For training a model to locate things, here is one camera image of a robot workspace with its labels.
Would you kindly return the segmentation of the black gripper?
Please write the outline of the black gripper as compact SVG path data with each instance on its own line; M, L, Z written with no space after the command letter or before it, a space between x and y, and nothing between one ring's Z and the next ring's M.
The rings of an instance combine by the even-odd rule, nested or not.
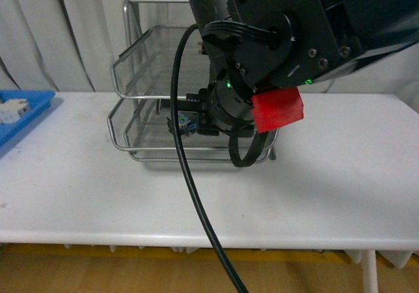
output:
M251 113L251 90L237 70L222 70L217 81L197 94L187 94L187 101L197 102L197 133L200 135L238 135L255 133Z

